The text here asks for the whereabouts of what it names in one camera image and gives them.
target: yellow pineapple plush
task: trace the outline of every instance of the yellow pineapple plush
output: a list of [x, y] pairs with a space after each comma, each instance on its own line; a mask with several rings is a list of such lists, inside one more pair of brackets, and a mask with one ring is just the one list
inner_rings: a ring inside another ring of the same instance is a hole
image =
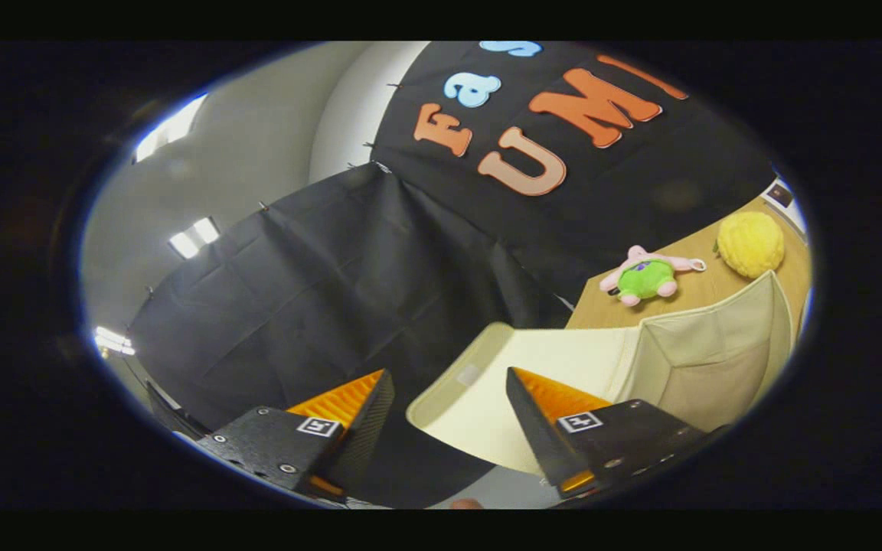
[[781, 227], [769, 215], [734, 213], [720, 223], [714, 252], [740, 275], [755, 279], [781, 265], [785, 240]]

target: felt letter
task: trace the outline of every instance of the felt letter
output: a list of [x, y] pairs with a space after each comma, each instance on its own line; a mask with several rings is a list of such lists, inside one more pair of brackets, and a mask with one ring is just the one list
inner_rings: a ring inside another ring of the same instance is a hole
[[479, 46], [490, 52], [505, 52], [518, 58], [531, 58], [543, 51], [543, 46], [530, 41], [481, 41]]
[[489, 94], [499, 90], [501, 80], [497, 77], [480, 77], [475, 73], [452, 74], [444, 83], [444, 95], [458, 97], [465, 107], [475, 108], [489, 100]]
[[606, 83], [584, 69], [571, 69], [563, 74], [563, 79], [577, 88], [584, 97], [568, 96], [553, 92], [540, 92], [529, 102], [532, 112], [552, 112], [578, 129], [591, 136], [595, 147], [608, 147], [622, 137], [620, 130], [613, 126], [602, 126], [592, 121], [608, 122], [623, 129], [632, 128], [632, 123], [624, 116], [624, 109], [635, 121], [646, 122], [655, 118], [662, 108], [658, 104], [632, 95], [616, 85]]
[[543, 165], [543, 174], [530, 178], [503, 161], [499, 153], [492, 151], [487, 154], [479, 163], [479, 174], [490, 175], [508, 185], [513, 191], [523, 195], [543, 195], [553, 191], [567, 177], [567, 165], [560, 160], [560, 157], [536, 142], [526, 139], [522, 135], [522, 130], [515, 126], [503, 132], [499, 146], [518, 149]]
[[633, 66], [630, 66], [627, 63], [620, 62], [620, 60], [610, 58], [608, 56], [598, 56], [598, 60], [601, 63], [607, 63], [608, 65], [613, 65], [615, 67], [618, 67], [619, 69], [627, 70], [628, 73], [634, 74], [635, 77], [642, 78], [642, 80], [647, 80], [649, 83], [655, 84], [655, 86], [658, 86], [662, 89], [662, 91], [676, 99], [686, 99], [689, 97], [686, 92], [679, 90], [679, 88], [663, 83], [658, 78], [655, 78], [651, 74], [644, 72], [644, 70], [635, 69]]
[[436, 103], [426, 103], [420, 106], [417, 126], [414, 126], [413, 129], [413, 139], [433, 141], [451, 149], [452, 154], [456, 157], [461, 157], [469, 149], [472, 130], [452, 130], [453, 126], [461, 125], [461, 122], [454, 116], [442, 115], [440, 111], [441, 105]]

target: beige storage bin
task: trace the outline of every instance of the beige storage bin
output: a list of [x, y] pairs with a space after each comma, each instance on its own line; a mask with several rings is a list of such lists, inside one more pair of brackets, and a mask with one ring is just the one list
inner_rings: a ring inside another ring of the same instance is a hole
[[713, 306], [645, 318], [634, 328], [490, 324], [410, 404], [407, 421], [465, 453], [542, 475], [505, 397], [509, 367], [612, 403], [642, 399], [713, 430], [737, 421], [770, 388], [791, 354], [793, 331], [774, 272]]

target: wooden tabletop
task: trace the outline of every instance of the wooden tabletop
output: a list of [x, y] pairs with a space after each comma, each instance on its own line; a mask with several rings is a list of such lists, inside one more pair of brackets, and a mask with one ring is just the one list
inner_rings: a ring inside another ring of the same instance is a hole
[[[785, 295], [788, 297], [793, 327], [798, 331], [802, 325], [802, 308], [805, 307], [805, 297], [812, 287], [812, 262], [809, 257], [809, 248], [797, 231], [790, 226], [788, 220], [771, 208], [767, 199], [759, 196], [737, 212], [750, 212], [751, 210], [770, 215], [776, 220], [778, 226], [781, 226], [785, 240], [785, 257], [775, 272]], [[615, 266], [608, 272], [588, 279], [587, 285], [584, 286], [584, 293], [581, 294], [580, 300], [570, 316], [570, 321], [567, 322], [567, 328], [634, 327], [642, 318], [668, 314], [671, 311], [710, 306], [738, 293], [753, 280], [734, 272], [726, 265], [724, 259], [714, 254], [714, 242], [717, 241], [718, 231], [720, 231], [720, 222], [713, 223], [682, 238], [682, 240], [658, 249], [658, 251], [649, 251], [668, 256], [699, 258], [707, 263], [706, 272], [676, 273], [679, 289], [672, 297], [657, 296], [643, 300], [631, 308], [624, 306], [617, 297], [602, 292], [598, 286], [602, 279], [617, 269]]]

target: green plush toy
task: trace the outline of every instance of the green plush toy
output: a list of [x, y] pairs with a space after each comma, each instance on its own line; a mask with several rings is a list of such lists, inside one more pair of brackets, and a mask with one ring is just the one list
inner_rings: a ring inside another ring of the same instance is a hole
[[628, 260], [602, 279], [601, 290], [617, 294], [626, 306], [635, 306], [643, 298], [672, 296], [678, 289], [675, 273], [689, 269], [703, 272], [707, 264], [700, 259], [648, 254], [635, 245], [628, 250]]

